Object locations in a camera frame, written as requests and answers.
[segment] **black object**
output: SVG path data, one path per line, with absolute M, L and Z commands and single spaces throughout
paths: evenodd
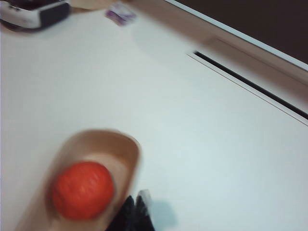
M 275 100 L 276 102 L 282 104 L 283 106 L 289 108 L 293 112 L 299 114 L 305 119 L 308 119 L 308 114 L 306 112 L 303 112 L 302 110 L 298 109 L 297 107 L 293 106 L 292 104 L 288 103 L 287 101 L 284 101 L 282 98 L 279 98 L 278 96 L 274 95 L 273 93 L 269 92 L 268 90 L 265 90 L 264 88 L 260 87 L 259 85 L 251 82 L 250 80 L 244 78 L 243 76 L 235 73 L 234 71 L 226 68 L 225 66 L 217 63 L 216 61 L 212 60 L 211 58 L 207 57 L 206 55 L 196 51 L 194 52 L 195 55 L 202 58 L 203 60 L 209 62 L 210 64 L 218 67 L 220 70 L 223 70 L 224 72 L 228 73 L 229 75 L 237 78 L 238 80 L 242 81 L 243 83 L 247 84 L 248 86 L 260 91 L 261 93 L 265 94 L 266 96 L 270 97 L 271 99 Z
M 134 199 L 129 196 L 120 211 L 112 220 L 106 231 L 130 231 L 133 222 L 133 212 L 135 209 Z
M 141 196 L 129 196 L 105 231 L 155 231 L 148 208 Z
M 148 208 L 141 196 L 137 197 L 134 217 L 134 231 L 155 231 Z

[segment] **white surface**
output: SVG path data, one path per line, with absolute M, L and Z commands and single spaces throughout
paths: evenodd
M 240 31 L 238 31 L 238 30 L 236 30 L 236 29 L 234 29 L 230 26 L 227 26 L 226 24 L 223 24 L 223 23 L 221 23 L 221 22 L 219 22 L 219 21 L 217 21 L 217 20 L 215 20 L 215 19 L 213 19 L 213 18 L 211 18 L 211 17 L 209 17 L 205 14 L 202 14 L 202 13 L 200 13 L 200 12 L 198 12 L 198 11 L 196 11 L 196 10 L 186 6 L 186 5 L 183 5 L 179 2 L 177 2 L 176 0 L 166 0 L 166 1 L 174 4 L 175 6 L 180 7 L 180 8 L 182 8 L 182 9 L 184 9 L 184 10 L 186 10 L 186 11 L 188 11 L 188 12 L 190 12 L 190 13 L 196 15 L 196 16 L 198 16 L 199 18 L 207 20 L 209 23 L 216 25 L 216 26 L 219 26 L 220 28 L 222 28 L 222 29 L 242 38 L 242 39 L 245 39 L 246 41 L 251 42 L 251 43 L 255 44 L 256 46 L 259 46 L 262 49 L 265 49 L 265 50 L 267 50 L 267 51 L 269 51 L 269 52 L 271 52 L 271 53 L 273 53 L 273 54 L 275 54 L 275 55 L 277 55 L 277 56 L 279 56 L 279 57 L 281 57 L 281 58 L 283 58 L 283 59 L 301 67 L 301 68 L 303 68 L 304 70 L 308 71 L 308 64 L 306 64 L 306 63 L 304 63 L 304 62 L 302 62 L 302 61 L 300 61 L 300 60 L 298 60 L 298 59 L 296 59 L 296 58 L 294 58 L 294 57 L 292 57 L 292 56 L 290 56 L 286 53 L 283 53 L 283 52 L 263 43 L 262 41 L 259 41 L 259 40 L 255 39 L 253 37 L 250 37 L 250 36 L 240 32 Z
M 305 231 L 308 127 L 185 54 L 207 23 L 163 1 L 39 33 L 1 29 L 1 228 L 14 230 L 60 145 L 89 128 L 135 137 L 132 188 L 158 231 Z

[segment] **orange ball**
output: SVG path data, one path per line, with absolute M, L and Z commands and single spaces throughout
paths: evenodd
M 80 162 L 65 169 L 52 187 L 56 210 L 68 219 L 90 219 L 111 201 L 114 186 L 108 169 L 96 162 Z

